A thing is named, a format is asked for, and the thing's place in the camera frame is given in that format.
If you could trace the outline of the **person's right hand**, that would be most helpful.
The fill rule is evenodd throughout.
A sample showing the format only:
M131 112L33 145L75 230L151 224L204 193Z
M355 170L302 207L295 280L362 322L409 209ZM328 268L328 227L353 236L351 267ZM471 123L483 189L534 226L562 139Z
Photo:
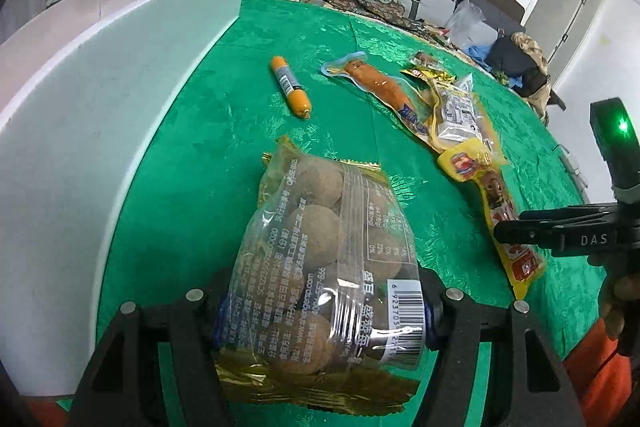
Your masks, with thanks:
M599 314L608 338L620 338L628 322L627 303L637 301L639 296L639 274L605 277L599 294Z

